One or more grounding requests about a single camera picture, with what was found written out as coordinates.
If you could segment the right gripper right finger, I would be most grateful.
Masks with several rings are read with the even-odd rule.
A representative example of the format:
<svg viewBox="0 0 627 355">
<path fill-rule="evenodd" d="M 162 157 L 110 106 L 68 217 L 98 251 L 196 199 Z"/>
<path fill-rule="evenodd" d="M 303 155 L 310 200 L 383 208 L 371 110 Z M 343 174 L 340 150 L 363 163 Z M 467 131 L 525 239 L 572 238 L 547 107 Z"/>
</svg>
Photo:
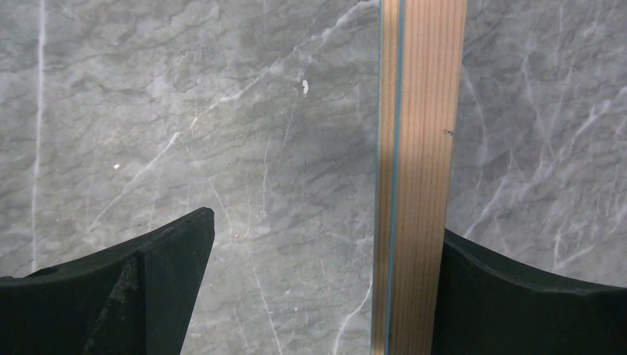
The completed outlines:
<svg viewBox="0 0 627 355">
<path fill-rule="evenodd" d="M 626 352 L 626 290 L 563 277 L 444 235 L 434 354 Z"/>
</svg>

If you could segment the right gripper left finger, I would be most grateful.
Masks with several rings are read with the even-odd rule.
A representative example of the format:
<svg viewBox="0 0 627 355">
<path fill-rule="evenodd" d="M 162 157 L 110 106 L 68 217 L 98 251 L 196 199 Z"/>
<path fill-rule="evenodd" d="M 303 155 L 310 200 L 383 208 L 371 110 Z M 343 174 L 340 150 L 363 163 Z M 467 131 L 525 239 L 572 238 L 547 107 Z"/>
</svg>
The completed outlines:
<svg viewBox="0 0 627 355">
<path fill-rule="evenodd" d="M 1 279 L 3 354 L 179 354 L 215 237 L 199 208 L 85 257 Z"/>
</svg>

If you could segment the blue wooden picture frame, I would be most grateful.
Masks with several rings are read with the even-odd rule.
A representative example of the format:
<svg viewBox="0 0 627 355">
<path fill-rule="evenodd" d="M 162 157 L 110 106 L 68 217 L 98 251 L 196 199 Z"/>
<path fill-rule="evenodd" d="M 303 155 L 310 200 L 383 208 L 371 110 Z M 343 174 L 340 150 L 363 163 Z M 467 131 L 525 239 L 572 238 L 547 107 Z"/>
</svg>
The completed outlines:
<svg viewBox="0 0 627 355">
<path fill-rule="evenodd" d="M 429 354 L 465 1 L 383 1 L 372 354 Z"/>
</svg>

